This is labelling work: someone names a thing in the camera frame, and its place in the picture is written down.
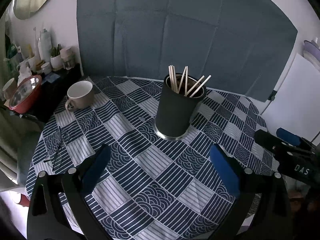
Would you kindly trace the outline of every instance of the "tablecloth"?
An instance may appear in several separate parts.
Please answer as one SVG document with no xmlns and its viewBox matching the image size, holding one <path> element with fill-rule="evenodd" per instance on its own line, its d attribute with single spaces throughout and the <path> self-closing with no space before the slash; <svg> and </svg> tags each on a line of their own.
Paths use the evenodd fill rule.
<svg viewBox="0 0 320 240">
<path fill-rule="evenodd" d="M 95 100 L 91 107 L 69 113 L 64 98 L 44 127 L 28 174 L 31 197 L 53 133 L 60 125 L 69 141 L 60 152 L 63 173 L 94 154 L 102 143 L 112 148 L 111 161 L 92 194 L 85 199 L 97 220 L 115 239 L 191 239 L 214 231 L 234 202 L 209 159 L 219 143 L 243 167 L 270 175 L 276 161 L 254 142 L 267 130 L 246 97 L 208 90 L 188 135 L 178 142 L 159 138 L 152 122 L 163 82 L 125 77 L 88 77 Z M 63 208 L 74 225 L 64 194 Z"/>
</svg>

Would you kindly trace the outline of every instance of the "blue gripper pad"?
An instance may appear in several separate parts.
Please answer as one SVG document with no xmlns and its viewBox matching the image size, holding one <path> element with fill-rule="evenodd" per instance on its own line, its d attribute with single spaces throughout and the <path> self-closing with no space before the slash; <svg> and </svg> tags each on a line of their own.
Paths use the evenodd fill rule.
<svg viewBox="0 0 320 240">
<path fill-rule="evenodd" d="M 276 135 L 280 139 L 284 140 L 285 142 L 290 143 L 292 146 L 298 147 L 301 143 L 299 136 L 297 136 L 293 133 L 290 133 L 283 128 L 279 128 L 276 132 Z"/>
<path fill-rule="evenodd" d="M 228 158 L 230 157 L 223 152 L 218 144 L 214 144 L 211 147 L 210 159 L 214 168 L 218 172 L 228 193 L 237 198 L 240 195 L 240 179 L 229 165 Z"/>
<path fill-rule="evenodd" d="M 108 145 L 105 145 L 103 148 L 100 148 L 96 154 L 98 154 L 98 156 L 90 168 L 86 171 L 82 179 L 81 194 L 83 196 L 92 193 L 102 172 L 111 159 L 111 148 Z"/>
</svg>

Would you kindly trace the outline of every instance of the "silver screw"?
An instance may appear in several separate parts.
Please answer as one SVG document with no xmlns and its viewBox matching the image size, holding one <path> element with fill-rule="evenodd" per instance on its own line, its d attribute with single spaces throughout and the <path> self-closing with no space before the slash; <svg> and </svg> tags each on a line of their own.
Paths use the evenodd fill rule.
<svg viewBox="0 0 320 240">
<path fill-rule="evenodd" d="M 245 168 L 245 169 L 244 169 L 244 172 L 245 172 L 246 174 L 252 174 L 252 170 L 251 170 L 250 168 Z"/>
<path fill-rule="evenodd" d="M 69 174 L 74 174 L 74 173 L 76 173 L 76 171 L 77 171 L 77 169 L 76 169 L 75 167 L 73 167 L 73 168 L 70 168 L 70 169 L 68 170 L 68 173 L 69 173 Z"/>
<path fill-rule="evenodd" d="M 281 178 L 281 174 L 280 174 L 279 172 L 275 172 L 275 177 L 276 177 L 277 179 L 279 179 L 279 178 Z"/>
<path fill-rule="evenodd" d="M 41 171 L 41 172 L 39 172 L 39 177 L 40 177 L 40 178 L 42 178 L 42 177 L 44 177 L 44 176 L 45 176 L 45 174 L 46 174 L 46 172 L 45 172 L 45 171 Z"/>
</svg>

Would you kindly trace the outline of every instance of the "potted plant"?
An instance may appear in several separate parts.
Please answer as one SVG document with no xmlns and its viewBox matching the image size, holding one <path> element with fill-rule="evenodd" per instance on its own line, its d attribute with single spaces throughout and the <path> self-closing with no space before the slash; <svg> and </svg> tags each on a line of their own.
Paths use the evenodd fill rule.
<svg viewBox="0 0 320 240">
<path fill-rule="evenodd" d="M 51 49 L 51 66 L 53 71 L 57 71 L 63 68 L 63 61 L 60 55 L 60 50 L 62 49 L 61 44 L 57 47 L 52 47 Z"/>
</svg>

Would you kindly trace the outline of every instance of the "patterned tablecloth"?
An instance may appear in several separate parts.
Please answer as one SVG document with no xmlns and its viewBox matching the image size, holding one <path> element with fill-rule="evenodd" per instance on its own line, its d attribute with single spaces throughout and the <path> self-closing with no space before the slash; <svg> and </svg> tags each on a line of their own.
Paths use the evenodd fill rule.
<svg viewBox="0 0 320 240">
<path fill-rule="evenodd" d="M 94 154 L 102 143 L 112 158 L 93 193 L 85 199 L 97 220 L 115 239 L 191 239 L 214 231 L 232 206 L 209 159 L 213 143 L 222 145 L 244 167 L 271 174 L 276 161 L 253 140 L 267 130 L 246 97 L 208 90 L 189 134 L 179 142 L 159 138 L 152 129 L 162 82 L 122 77 L 87 78 L 94 84 L 91 107 L 68 113 L 66 98 L 46 124 L 32 159 L 27 192 L 31 197 L 37 174 L 58 125 L 70 140 L 61 149 L 63 173 Z M 63 208 L 76 225 L 64 194 Z"/>
</svg>

